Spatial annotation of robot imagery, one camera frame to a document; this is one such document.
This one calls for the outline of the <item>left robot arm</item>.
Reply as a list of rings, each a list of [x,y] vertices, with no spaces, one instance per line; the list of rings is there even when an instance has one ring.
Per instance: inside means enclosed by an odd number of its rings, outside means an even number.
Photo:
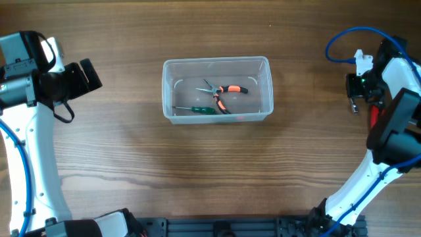
[[[65,65],[54,38],[19,31],[1,38],[1,135],[12,191],[12,236],[146,236],[127,209],[75,220],[59,180],[55,107],[102,83],[89,59]]]

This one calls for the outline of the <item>red handle cutters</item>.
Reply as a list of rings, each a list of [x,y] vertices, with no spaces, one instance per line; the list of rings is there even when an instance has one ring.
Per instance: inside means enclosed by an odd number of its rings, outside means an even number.
[[[370,127],[373,128],[379,118],[385,113],[384,109],[372,105],[370,107]]]

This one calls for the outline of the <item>silver metal wrench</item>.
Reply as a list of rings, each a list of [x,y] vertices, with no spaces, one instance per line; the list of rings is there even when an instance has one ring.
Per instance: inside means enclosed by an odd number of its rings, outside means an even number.
[[[349,98],[350,105],[351,105],[351,111],[354,115],[357,115],[359,113],[359,109],[357,104],[355,103],[354,99],[352,97]]]

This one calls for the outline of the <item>clear plastic container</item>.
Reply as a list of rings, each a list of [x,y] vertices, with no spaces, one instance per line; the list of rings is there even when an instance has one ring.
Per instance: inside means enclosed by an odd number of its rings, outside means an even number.
[[[222,114],[213,96],[198,88],[241,86],[248,94],[226,92],[220,99],[229,115]],[[193,113],[177,107],[212,107],[214,115]],[[264,120],[274,110],[274,92],[270,64],[266,57],[218,57],[172,59],[163,65],[162,109],[172,124],[208,124],[220,122],[251,122]],[[237,116],[245,119],[237,121]]]

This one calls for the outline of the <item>orange black needle-nose pliers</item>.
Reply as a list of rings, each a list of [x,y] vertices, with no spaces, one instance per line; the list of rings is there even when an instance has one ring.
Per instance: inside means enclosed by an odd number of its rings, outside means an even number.
[[[223,102],[220,99],[221,93],[226,93],[226,92],[239,92],[239,93],[244,93],[244,94],[249,93],[249,90],[247,88],[244,88],[241,86],[235,86],[235,85],[215,86],[206,79],[205,79],[205,82],[210,87],[210,89],[208,90],[208,89],[198,88],[198,90],[211,93],[219,111],[224,115],[229,115],[230,112],[227,110],[227,108],[225,108]]]

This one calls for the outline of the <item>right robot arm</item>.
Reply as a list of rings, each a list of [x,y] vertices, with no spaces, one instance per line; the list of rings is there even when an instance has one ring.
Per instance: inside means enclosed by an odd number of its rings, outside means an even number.
[[[407,41],[387,36],[375,56],[357,50],[356,71],[346,75],[347,97],[370,106],[366,154],[342,187],[311,210],[309,236],[361,236],[362,210],[391,182],[420,168],[420,63],[406,54]]]

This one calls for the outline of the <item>green handle screwdriver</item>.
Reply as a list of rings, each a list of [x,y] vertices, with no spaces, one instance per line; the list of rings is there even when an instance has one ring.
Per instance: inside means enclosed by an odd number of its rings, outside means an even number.
[[[185,109],[191,111],[193,113],[200,113],[204,115],[214,115],[216,114],[216,110],[212,107],[177,107],[173,106],[174,109]]]

